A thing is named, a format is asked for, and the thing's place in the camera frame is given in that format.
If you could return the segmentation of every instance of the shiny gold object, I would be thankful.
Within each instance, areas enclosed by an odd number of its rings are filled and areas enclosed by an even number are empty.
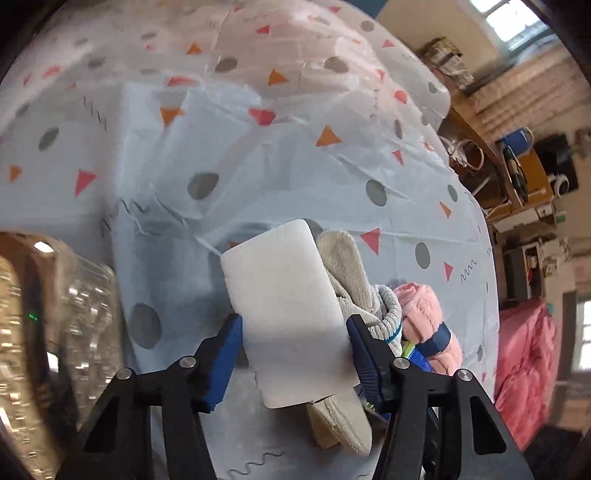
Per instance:
[[[66,244],[0,232],[0,436],[34,478],[122,366],[113,271]]]

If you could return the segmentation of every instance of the white sponge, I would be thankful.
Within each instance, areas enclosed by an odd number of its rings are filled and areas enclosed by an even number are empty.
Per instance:
[[[305,221],[231,248],[222,270],[268,408],[348,393],[359,383],[345,320]]]

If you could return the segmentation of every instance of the beige glove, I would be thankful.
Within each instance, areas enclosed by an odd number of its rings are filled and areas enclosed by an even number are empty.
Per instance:
[[[393,353],[400,356],[401,308],[396,295],[387,286],[369,285],[355,240],[347,232],[323,232],[317,244],[343,317],[361,315],[371,335],[388,340]],[[320,447],[340,442],[359,455],[369,454],[371,427],[354,390],[310,403],[306,409]]]

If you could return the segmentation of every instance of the pink fabric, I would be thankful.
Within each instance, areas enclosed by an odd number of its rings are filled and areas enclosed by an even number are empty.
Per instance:
[[[545,392],[556,383],[556,324],[540,299],[500,314],[495,407],[524,450],[548,417]]]
[[[441,305],[435,292],[428,285],[407,283],[397,287],[394,293],[402,307],[402,334],[414,344],[429,340],[443,321]],[[462,364],[462,348],[452,332],[443,352],[429,357],[435,373],[453,375]]]

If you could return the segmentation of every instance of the navy blue band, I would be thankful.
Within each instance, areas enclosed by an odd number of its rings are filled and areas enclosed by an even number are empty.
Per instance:
[[[439,352],[443,352],[449,345],[449,340],[452,339],[452,333],[447,328],[444,322],[433,336],[426,342],[415,345],[417,350],[423,354],[423,356],[429,358],[430,356],[437,355]]]

